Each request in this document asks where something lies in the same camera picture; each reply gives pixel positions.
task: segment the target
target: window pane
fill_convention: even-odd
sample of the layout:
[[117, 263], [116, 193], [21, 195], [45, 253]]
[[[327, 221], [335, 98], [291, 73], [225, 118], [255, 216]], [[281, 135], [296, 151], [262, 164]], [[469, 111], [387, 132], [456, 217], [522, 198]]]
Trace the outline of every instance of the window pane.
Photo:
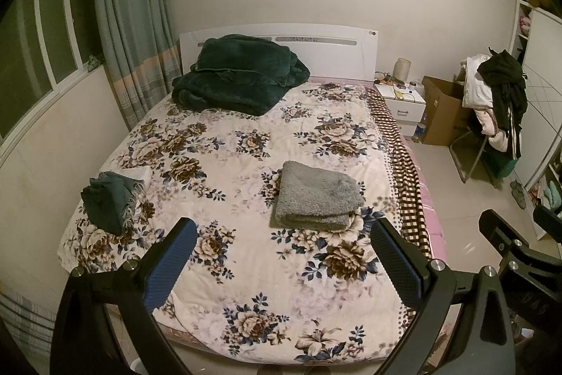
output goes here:
[[94, 0], [70, 0], [70, 9], [82, 62], [88, 62], [90, 55], [99, 58], [102, 44], [99, 41]]
[[63, 0], [39, 0], [39, 5], [47, 54], [58, 83], [77, 69], [68, 41]]
[[50, 89], [33, 0], [15, 0], [0, 22], [0, 135], [6, 137]]

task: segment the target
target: screw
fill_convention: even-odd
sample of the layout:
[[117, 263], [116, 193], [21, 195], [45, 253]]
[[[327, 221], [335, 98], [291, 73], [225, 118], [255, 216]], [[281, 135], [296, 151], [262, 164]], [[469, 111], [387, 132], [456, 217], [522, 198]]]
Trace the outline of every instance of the screw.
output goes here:
[[129, 259], [123, 263], [123, 269], [131, 271], [135, 270], [139, 265], [139, 261], [136, 259]]
[[433, 270], [436, 270], [438, 272], [445, 270], [446, 267], [445, 263], [441, 259], [434, 259], [433, 261], [431, 261], [430, 265]]
[[496, 269], [494, 269], [491, 265], [487, 265], [486, 267], [484, 267], [484, 273], [489, 277], [495, 277]]
[[81, 277], [85, 272], [86, 272], [86, 269], [83, 268], [81, 265], [79, 265], [78, 267], [74, 267], [70, 274], [73, 277], [78, 278], [78, 277]]

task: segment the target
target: pink mattress side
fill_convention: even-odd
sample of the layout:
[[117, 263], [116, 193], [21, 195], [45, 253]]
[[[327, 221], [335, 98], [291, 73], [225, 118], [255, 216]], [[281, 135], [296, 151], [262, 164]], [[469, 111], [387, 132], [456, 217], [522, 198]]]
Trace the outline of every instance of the pink mattress side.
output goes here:
[[418, 160], [415, 157], [414, 152], [408, 145], [406, 139], [402, 139], [404, 145], [410, 154], [412, 161], [414, 161], [414, 165], [416, 166], [416, 170], [418, 171], [418, 177], [420, 178], [420, 188], [421, 188], [421, 203], [423, 205], [423, 212], [425, 216], [425, 227], [427, 228], [427, 232], [429, 234], [429, 244], [431, 245], [431, 251], [433, 253], [433, 257], [437, 259], [441, 259], [442, 261], [447, 261], [447, 251], [445, 249], [445, 236], [443, 235], [443, 229], [441, 229], [441, 225], [439, 224], [439, 218], [437, 218], [437, 213], [433, 208], [433, 201], [431, 196], [429, 195], [429, 190], [427, 189], [427, 185], [425, 184], [425, 178], [423, 176], [422, 170], [420, 165], [418, 164]]

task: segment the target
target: bed frame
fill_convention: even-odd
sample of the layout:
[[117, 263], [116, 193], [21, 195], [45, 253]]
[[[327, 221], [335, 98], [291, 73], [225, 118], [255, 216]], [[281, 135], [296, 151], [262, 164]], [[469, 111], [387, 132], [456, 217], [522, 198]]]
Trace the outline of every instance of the bed frame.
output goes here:
[[369, 82], [375, 78], [378, 31], [308, 23], [264, 23], [186, 32], [180, 35], [183, 72], [189, 72], [205, 40], [226, 34], [264, 37], [288, 46], [308, 67], [311, 77]]

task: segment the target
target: curtain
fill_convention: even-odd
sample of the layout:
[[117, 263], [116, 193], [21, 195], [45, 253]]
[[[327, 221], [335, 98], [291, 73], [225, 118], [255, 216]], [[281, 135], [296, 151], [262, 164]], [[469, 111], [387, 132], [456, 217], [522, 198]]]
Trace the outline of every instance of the curtain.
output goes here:
[[0, 318], [24, 355], [49, 358], [54, 313], [0, 283]]
[[106, 67], [129, 127], [181, 75], [165, 0], [95, 0]]

